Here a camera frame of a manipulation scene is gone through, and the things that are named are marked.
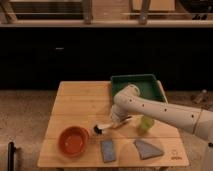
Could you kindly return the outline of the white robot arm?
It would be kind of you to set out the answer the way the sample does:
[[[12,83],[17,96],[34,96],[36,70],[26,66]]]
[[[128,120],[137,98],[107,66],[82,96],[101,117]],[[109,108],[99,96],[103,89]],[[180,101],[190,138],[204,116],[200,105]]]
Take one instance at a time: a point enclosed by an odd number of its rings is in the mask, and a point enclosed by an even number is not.
[[[139,88],[130,84],[116,93],[114,104],[127,112],[142,113],[213,143],[213,112],[142,98]]]

